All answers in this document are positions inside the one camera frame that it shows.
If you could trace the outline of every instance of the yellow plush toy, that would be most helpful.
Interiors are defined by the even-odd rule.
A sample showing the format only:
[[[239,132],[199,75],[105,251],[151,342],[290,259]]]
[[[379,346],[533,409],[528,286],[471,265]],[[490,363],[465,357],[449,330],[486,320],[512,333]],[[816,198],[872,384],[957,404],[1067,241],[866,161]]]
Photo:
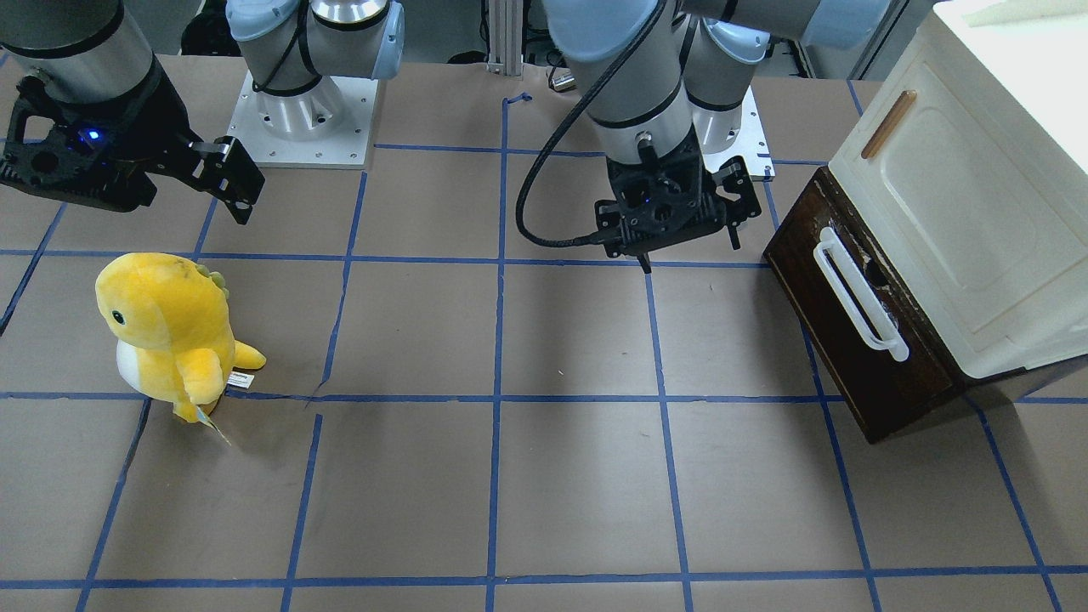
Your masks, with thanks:
[[[264,355],[234,340],[222,274],[184,257],[122,255],[98,274],[95,294],[118,336],[121,377],[145,395],[172,402],[188,423],[215,428],[208,414],[231,369],[264,366]]]

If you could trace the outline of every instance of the black cable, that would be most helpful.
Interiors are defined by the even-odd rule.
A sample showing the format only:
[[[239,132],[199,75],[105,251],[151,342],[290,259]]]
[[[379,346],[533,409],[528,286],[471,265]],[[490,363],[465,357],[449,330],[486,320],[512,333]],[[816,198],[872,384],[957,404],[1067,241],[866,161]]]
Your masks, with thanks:
[[[567,117],[562,119],[562,121],[559,123],[559,126],[556,127],[555,132],[552,133],[552,136],[547,139],[547,143],[544,143],[544,148],[542,148],[541,152],[536,155],[536,159],[533,161],[533,166],[529,169],[529,173],[526,174],[526,180],[521,183],[521,191],[518,192],[518,203],[517,206],[515,207],[515,220],[517,221],[518,224],[518,231],[521,232],[521,235],[526,236],[526,238],[528,238],[533,244],[551,248],[565,248],[568,246],[602,244],[605,240],[614,235],[615,230],[598,230],[592,234],[586,234],[584,236],[578,236],[576,238],[568,238],[562,241],[552,241],[542,238],[530,232],[529,228],[526,228],[526,219],[524,219],[526,199],[529,197],[529,189],[532,188],[533,181],[536,180],[536,175],[540,173],[541,168],[544,166],[544,161],[548,158],[549,155],[552,155],[552,151],[555,149],[556,145],[558,145],[559,140],[562,139],[564,135],[567,134],[567,131],[570,130],[570,126],[574,124],[574,121],[578,119],[578,117],[582,114],[582,111],[585,110],[585,107],[590,106],[590,102],[592,102],[593,99],[597,97],[597,94],[601,93],[601,89],[603,89],[604,86],[608,84],[611,77],[615,76],[617,72],[619,72],[619,69],[623,66],[627,60],[630,59],[632,54],[634,54],[635,50],[639,49],[639,46],[642,45],[642,41],[645,40],[647,36],[650,36],[650,32],[657,24],[657,20],[662,16],[662,13],[665,12],[665,5],[667,3],[668,0],[657,0],[657,4],[654,7],[653,12],[650,13],[650,17],[645,21],[645,23],[642,24],[642,27],[639,28],[639,32],[634,36],[634,39],[631,40],[631,42],[629,42],[628,46],[625,47],[622,51],[620,51],[620,54],[615,60],[613,60],[613,63],[608,64],[608,68],[605,69],[605,71],[601,74],[599,77],[597,77],[597,81],[593,85],[591,85],[589,89],[586,89],[585,94],[582,96],[582,99],[579,100],[577,105],[574,105],[574,108],[570,109],[570,112],[567,113]]]
[[[295,33],[290,35],[290,42],[287,42],[287,48],[283,50],[283,54],[280,56],[280,61],[277,61],[275,65],[272,68],[272,72],[269,74],[264,83],[258,85],[257,78],[254,78],[254,91],[261,93],[264,89],[267,89],[268,86],[272,83],[272,79],[275,78],[276,73],[279,73],[280,69],[283,68],[283,63],[287,61],[287,56],[290,54],[290,51],[295,48],[295,44],[298,42],[298,37],[302,34],[302,28],[306,27],[305,11],[308,10],[309,10],[309,4],[307,4],[306,2],[298,3],[299,14],[295,23]]]

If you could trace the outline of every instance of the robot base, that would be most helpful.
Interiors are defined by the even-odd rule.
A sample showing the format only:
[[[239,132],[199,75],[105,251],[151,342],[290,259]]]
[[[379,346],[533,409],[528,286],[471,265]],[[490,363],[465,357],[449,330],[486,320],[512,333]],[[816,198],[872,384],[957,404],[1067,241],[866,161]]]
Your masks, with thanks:
[[[767,146],[767,136],[763,132],[763,121],[759,120],[759,111],[755,107],[755,96],[752,95],[751,87],[744,94],[741,112],[741,130],[737,132],[732,144],[724,150],[703,154],[703,166],[715,179],[719,179],[722,167],[728,164],[732,157],[739,155],[744,158],[744,164],[749,169],[752,181],[771,181],[775,179],[775,164],[770,162],[770,148]],[[692,113],[702,143],[706,137],[706,121],[705,119],[701,121],[700,114],[706,113],[706,111],[692,106]]]
[[[242,84],[227,134],[242,140],[261,168],[362,170],[369,158],[373,134],[378,81],[342,76],[326,78],[332,78],[339,87],[347,110],[343,121],[327,136],[314,140],[287,139],[263,125],[257,95],[254,94],[254,78],[249,73],[246,73]]]

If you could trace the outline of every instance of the toy label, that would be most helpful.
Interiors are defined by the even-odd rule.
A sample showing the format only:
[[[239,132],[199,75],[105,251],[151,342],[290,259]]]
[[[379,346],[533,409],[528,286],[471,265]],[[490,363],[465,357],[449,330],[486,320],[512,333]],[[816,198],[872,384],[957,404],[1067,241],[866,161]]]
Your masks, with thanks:
[[[231,387],[240,387],[243,389],[249,389],[249,385],[254,382],[254,375],[243,374],[239,371],[232,371],[231,376],[227,377],[226,383]]]

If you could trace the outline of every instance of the drawer front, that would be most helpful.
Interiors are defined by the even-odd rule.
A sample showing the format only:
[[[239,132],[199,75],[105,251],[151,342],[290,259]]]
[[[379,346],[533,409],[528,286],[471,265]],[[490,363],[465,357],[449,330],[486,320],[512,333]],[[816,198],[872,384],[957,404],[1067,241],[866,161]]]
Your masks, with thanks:
[[[905,359],[871,348],[858,333],[814,254],[825,228],[834,231],[893,321],[908,351]],[[928,320],[826,168],[808,183],[764,255],[870,442],[956,394],[957,377],[940,347],[935,351]]]

